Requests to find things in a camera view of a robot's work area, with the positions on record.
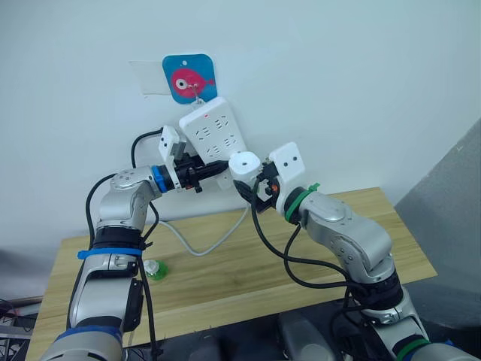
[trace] green ring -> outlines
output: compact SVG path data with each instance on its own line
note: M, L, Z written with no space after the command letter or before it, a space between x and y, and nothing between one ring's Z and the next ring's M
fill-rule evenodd
M404 346L401 351L399 351L398 357L396 357L396 361L403 361L404 357L406 357L408 353L424 344L430 344L430 342L424 338L410 342L409 344Z
M299 196L297 196L297 198L294 200L294 202L291 203L291 205L287 209L286 214L284 214L284 218L286 218L286 221L289 222L292 214L297 209L297 207L301 204L301 202L304 201L304 198L306 198L312 192L316 192L318 186L319 186L319 183L315 183L312 186L310 186L309 188L307 188L304 192L302 192Z

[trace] blue sticker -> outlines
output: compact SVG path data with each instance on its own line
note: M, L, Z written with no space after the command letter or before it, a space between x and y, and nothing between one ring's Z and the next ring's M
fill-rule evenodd
M209 56L169 55L162 61L162 67L177 103L193 103L196 95L205 102L217 96L213 63Z

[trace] white wall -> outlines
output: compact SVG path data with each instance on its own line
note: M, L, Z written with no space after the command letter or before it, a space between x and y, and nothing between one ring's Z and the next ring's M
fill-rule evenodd
M0 296L42 294L92 184L189 111L142 96L128 61L209 54L252 151L297 141L321 191L396 203L479 118L479 44L478 1L1 2ZM156 142L139 157L159 162ZM241 204L206 188L162 217Z

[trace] cartoon fish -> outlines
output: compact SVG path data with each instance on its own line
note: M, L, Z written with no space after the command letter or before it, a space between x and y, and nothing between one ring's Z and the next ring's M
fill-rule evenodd
M185 98L195 98L195 95L202 93L206 85L215 85L213 79L206 81L197 71L187 68L174 71L171 84L175 92Z

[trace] wooden tabletop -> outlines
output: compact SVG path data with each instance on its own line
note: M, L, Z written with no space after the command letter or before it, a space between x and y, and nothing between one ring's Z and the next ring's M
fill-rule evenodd
M353 210L376 220L392 238L392 253L402 283L436 275L425 254L414 241L394 208L379 188L339 193ZM242 211L213 214L172 222L197 250L204 250L227 232ZM259 216L264 233L272 244L283 249L294 230L274 210ZM157 339L234 323L254 317L338 299L343 289L312 290L294 284L281 259L259 240L248 216L231 237L212 253L196 257L163 226L150 236L153 246L144 259L160 259L169 267L161 281L149 280ZM78 250L88 247L88 238L62 242L42 302L27 360L37 360L56 336L65 331L68 301L80 267ZM292 246L293 256L337 263L334 255L301 231ZM342 281L328 268L292 265L293 271L311 282ZM149 341L147 307L140 326L124 335L125 346Z

